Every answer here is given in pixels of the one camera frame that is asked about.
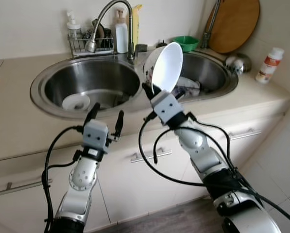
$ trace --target kitchen counter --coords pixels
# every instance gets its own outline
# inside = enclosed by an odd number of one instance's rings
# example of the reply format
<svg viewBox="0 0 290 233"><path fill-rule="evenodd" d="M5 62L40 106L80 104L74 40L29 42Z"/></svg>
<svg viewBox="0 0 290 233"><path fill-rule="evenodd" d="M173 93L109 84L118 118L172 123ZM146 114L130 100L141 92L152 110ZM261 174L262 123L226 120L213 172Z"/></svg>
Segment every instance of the kitchen counter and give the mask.
<svg viewBox="0 0 290 233"><path fill-rule="evenodd" d="M60 54L0 61L0 160L45 151L64 128L83 123L47 115L31 102L29 96L30 85L38 73L68 58L68 54ZM240 75L238 86L227 95L185 103L185 110L192 111L200 120L222 126L285 112L290 106L290 93L274 83L262 85L255 82L255 74L256 71L252 71ZM142 119L151 111L149 102L147 106L145 110L125 114L123 135L138 132ZM219 121L222 116L229 116L228 120ZM117 116L103 116L102 120L112 132ZM156 120L148 129L160 128ZM80 134L67 133L57 146L79 142Z"/></svg>

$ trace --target stainless steel sink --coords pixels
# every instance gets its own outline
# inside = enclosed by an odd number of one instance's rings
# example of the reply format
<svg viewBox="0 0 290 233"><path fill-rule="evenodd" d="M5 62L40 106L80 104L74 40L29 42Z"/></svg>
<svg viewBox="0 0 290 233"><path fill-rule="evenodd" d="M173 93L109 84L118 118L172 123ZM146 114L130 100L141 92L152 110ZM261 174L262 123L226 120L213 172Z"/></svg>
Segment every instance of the stainless steel sink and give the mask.
<svg viewBox="0 0 290 233"><path fill-rule="evenodd" d="M48 114L68 119L84 119L94 103L101 104L98 116L116 115L122 109L135 112L150 108L141 83L142 68L150 52L140 53L131 64L125 54L65 60L43 70L33 81L30 96L33 103ZM222 66L222 61L199 52L185 53L181 76L200 82L197 97L180 102L211 99L231 92L238 76ZM88 96L90 106L75 103L64 109L63 100L73 94Z"/></svg>

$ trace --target plastic bottle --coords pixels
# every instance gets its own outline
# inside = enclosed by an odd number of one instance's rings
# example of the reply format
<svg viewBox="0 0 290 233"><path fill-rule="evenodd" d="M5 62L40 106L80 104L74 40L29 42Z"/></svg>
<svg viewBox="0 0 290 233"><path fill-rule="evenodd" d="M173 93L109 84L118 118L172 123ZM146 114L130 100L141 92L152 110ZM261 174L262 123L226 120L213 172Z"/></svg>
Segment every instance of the plastic bottle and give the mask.
<svg viewBox="0 0 290 233"><path fill-rule="evenodd" d="M117 51L118 53L126 53L128 51L128 37L127 37L127 25L123 16L123 8L117 9L119 18L116 24L116 39L117 39Z"/></svg>
<svg viewBox="0 0 290 233"><path fill-rule="evenodd" d="M75 15L73 11L68 11L67 17L68 17L67 28L69 38L72 40L82 39L81 25L76 24Z"/></svg>
<svg viewBox="0 0 290 233"><path fill-rule="evenodd" d="M138 35L139 35L139 15L138 12L143 5L139 4L133 8L133 43L134 50L135 46L138 44Z"/></svg>
<svg viewBox="0 0 290 233"><path fill-rule="evenodd" d="M274 74L277 66L280 64L283 58L284 50L280 48L273 48L268 54L266 60L262 64L260 71L256 75L255 79L260 83L268 83Z"/></svg>

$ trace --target faucet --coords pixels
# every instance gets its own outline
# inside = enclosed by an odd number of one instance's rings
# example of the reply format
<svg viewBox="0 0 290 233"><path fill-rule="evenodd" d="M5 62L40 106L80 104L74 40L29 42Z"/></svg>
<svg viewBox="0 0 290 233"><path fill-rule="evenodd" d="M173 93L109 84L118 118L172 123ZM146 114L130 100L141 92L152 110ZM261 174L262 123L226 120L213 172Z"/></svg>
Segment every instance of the faucet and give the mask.
<svg viewBox="0 0 290 233"><path fill-rule="evenodd" d="M130 3L127 0L111 0L100 12L100 15L97 18L97 23L95 25L93 34L91 35L91 38L89 41L87 41L86 45L85 45L85 50L90 51L90 52L95 52L96 48L97 48L97 42L95 41L96 38L96 33L97 33L97 28L102 20L102 18L104 17L105 13L109 10L109 8L111 6L113 6L114 4L121 2L124 3L128 10L129 10L129 47L128 47L128 54L127 54L127 58L129 60L133 60L134 59L134 44L133 44L133 12L132 12L132 7L130 5Z"/></svg>
<svg viewBox="0 0 290 233"><path fill-rule="evenodd" d="M200 48L202 48L202 49L208 48L208 42L209 42L211 35L212 35L212 29L213 29L213 26L215 23L215 19L216 19L220 4L221 4L221 0L216 0L214 14L212 15L212 19L211 19L211 22L209 24L208 30L203 33L202 43L200 46Z"/></svg>

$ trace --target small green container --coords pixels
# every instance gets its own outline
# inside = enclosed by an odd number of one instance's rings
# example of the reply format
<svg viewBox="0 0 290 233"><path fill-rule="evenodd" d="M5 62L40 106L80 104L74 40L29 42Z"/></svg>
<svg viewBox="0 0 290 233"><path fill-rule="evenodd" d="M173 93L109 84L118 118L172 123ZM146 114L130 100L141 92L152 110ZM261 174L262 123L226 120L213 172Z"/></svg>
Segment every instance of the small green container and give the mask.
<svg viewBox="0 0 290 233"><path fill-rule="evenodd" d="M183 35L175 37L173 42L177 42L182 47L183 52L190 52L197 48L200 40L190 35Z"/></svg>

